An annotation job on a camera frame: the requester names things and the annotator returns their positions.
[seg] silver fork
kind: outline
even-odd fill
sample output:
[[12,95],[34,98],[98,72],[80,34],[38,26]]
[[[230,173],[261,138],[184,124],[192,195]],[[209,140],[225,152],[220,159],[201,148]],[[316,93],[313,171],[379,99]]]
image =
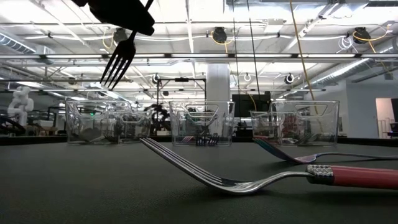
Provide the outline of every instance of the silver fork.
[[141,142],[156,154],[199,182],[229,194],[252,194],[286,177],[306,177],[311,184],[398,189],[398,170],[343,166],[308,165],[306,172],[281,172],[266,179],[249,182],[230,180],[205,171],[151,138],[142,138]]

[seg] white robot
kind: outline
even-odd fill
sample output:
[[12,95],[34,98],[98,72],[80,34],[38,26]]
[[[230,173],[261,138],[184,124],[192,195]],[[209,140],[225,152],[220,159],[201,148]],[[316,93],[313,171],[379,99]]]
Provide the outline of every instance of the white robot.
[[32,111],[34,107],[33,100],[28,97],[29,92],[29,87],[18,87],[17,91],[12,94],[14,98],[12,99],[12,102],[8,106],[7,110],[9,117],[18,115],[18,123],[21,126],[26,125],[27,112]]

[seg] red fork handle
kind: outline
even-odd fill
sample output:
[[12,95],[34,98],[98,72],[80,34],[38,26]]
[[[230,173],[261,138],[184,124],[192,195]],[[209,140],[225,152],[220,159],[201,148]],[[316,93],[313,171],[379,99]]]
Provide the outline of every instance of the red fork handle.
[[309,165],[307,172],[312,184],[398,190],[398,170]]

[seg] fork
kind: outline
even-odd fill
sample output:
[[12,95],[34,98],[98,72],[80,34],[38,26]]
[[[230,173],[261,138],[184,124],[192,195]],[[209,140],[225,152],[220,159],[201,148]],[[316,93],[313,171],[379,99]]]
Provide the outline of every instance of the fork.
[[352,156],[352,157],[362,157],[368,159],[384,159],[384,160],[398,160],[397,156],[374,156],[365,154],[353,154],[353,153],[342,153],[342,152],[323,152],[317,153],[309,156],[300,156],[293,158],[292,156],[284,153],[279,148],[273,146],[271,143],[259,138],[254,138],[253,141],[261,146],[263,149],[271,153],[272,155],[289,162],[295,162],[298,164],[311,164],[316,161],[320,156]]
[[142,138],[140,141],[160,157],[199,182],[229,194],[253,194],[286,177],[306,177],[311,184],[398,189],[398,170],[343,166],[308,165],[305,172],[281,172],[266,179],[255,181],[230,180],[205,171],[151,138]]
[[[147,1],[147,4],[145,5],[146,10],[149,9],[149,7],[153,3],[153,1],[154,0]],[[120,79],[122,79],[122,77],[126,73],[127,69],[130,67],[130,64],[131,64],[132,60],[134,59],[134,56],[136,55],[136,46],[134,45],[134,38],[136,38],[136,34],[137,34],[137,31],[133,31],[127,40],[120,41],[120,43],[114,50],[112,57],[110,58],[108,64],[106,65],[105,71],[102,74],[101,80],[99,81],[100,83],[102,83],[106,74],[108,73],[108,70],[111,68],[111,65],[112,65],[114,59],[116,58],[116,56],[118,56],[116,58],[116,61],[113,64],[113,67],[109,73],[109,76],[107,77],[107,79],[105,81],[105,85],[106,85],[107,82],[109,81],[109,79],[112,77],[112,79],[108,85],[108,88],[109,88],[112,85],[113,80],[116,77],[118,77],[118,79],[115,81],[111,90],[113,90],[114,87],[119,83]]]

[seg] dark table surface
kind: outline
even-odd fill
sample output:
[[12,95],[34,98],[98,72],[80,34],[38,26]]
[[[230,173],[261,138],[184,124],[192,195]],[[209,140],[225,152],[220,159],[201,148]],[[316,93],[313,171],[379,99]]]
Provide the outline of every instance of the dark table surface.
[[[172,147],[222,177],[256,180],[305,170],[254,143]],[[293,156],[322,151],[394,155],[398,148],[288,147]],[[398,169],[398,161],[328,156],[317,164]],[[398,191],[281,180],[258,194],[226,195],[183,173],[142,144],[0,147],[0,223],[398,223]]]

